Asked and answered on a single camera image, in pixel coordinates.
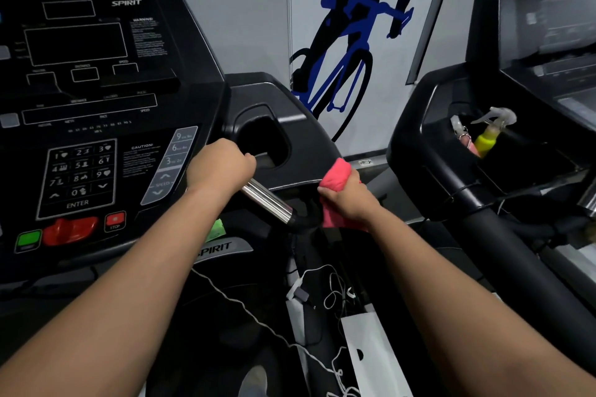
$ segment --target cup holder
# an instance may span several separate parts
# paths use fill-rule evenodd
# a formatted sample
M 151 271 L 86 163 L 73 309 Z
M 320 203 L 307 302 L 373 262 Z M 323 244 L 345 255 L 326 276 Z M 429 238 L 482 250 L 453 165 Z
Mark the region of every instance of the cup holder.
M 279 167 L 290 157 L 284 133 L 269 117 L 257 118 L 242 126 L 236 144 L 244 154 L 256 157 L 258 169 Z

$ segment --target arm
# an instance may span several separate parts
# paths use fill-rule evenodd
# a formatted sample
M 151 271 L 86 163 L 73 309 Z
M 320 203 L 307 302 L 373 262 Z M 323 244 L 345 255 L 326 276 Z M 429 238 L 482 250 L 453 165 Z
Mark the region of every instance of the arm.
M 138 393 L 207 234 L 255 167 L 228 140 L 205 146 L 185 195 L 0 369 L 0 396 Z
M 472 396 L 596 395 L 596 379 L 509 307 L 461 272 L 359 183 L 319 190 L 347 218 L 364 222 L 443 378 Z

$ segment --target green sticky note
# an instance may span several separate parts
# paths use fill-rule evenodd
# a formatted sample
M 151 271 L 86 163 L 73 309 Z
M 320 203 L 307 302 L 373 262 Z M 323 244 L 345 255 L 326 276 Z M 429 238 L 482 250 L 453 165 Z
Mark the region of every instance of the green sticky note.
M 23 233 L 19 235 L 19 239 L 17 240 L 18 246 L 24 245 L 31 245 L 33 243 L 37 243 L 39 238 L 41 237 L 41 231 L 32 231 L 30 233 Z
M 211 228 L 211 232 L 207 236 L 205 243 L 211 242 L 212 240 L 217 239 L 218 237 L 221 237 L 223 235 L 225 235 L 225 228 L 224 228 L 224 224 L 222 223 L 221 219 L 219 219 L 215 222 L 215 224 L 213 225 L 213 228 Z

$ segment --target person's right arm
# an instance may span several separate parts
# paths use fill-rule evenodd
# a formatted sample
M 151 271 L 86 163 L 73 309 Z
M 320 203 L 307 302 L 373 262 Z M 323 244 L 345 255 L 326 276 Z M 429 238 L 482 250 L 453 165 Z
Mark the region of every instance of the person's right arm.
M 367 225 L 451 391 L 472 396 L 593 396 L 596 378 L 380 206 L 357 171 L 341 192 L 319 189 Z

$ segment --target pink keychain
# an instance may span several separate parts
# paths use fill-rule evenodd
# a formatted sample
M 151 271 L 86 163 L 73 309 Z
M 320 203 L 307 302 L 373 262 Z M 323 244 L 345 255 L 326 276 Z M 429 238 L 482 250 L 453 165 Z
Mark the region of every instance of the pink keychain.
M 468 151 L 472 152 L 476 156 L 480 157 L 481 155 L 478 153 L 474 142 L 472 141 L 472 137 L 468 133 L 466 127 L 461 123 L 459 116 L 453 115 L 451 117 L 451 126 L 453 126 L 453 131 L 457 136 L 458 140 L 461 142 L 462 145 L 466 146 Z

